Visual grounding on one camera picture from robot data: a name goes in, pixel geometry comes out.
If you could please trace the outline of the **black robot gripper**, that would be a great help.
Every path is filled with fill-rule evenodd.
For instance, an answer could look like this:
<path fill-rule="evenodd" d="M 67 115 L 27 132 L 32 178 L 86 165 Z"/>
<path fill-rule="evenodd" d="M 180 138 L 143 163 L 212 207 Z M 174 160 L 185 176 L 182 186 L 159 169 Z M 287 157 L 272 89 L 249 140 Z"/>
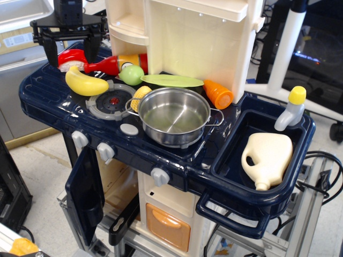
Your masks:
<path fill-rule="evenodd" d="M 85 14 L 83 1 L 53 1 L 53 4 L 52 14 L 30 22 L 33 42 L 42 44 L 49 64 L 58 67 L 56 41 L 84 40 L 86 60 L 94 63 L 106 33 L 106 17 Z"/>

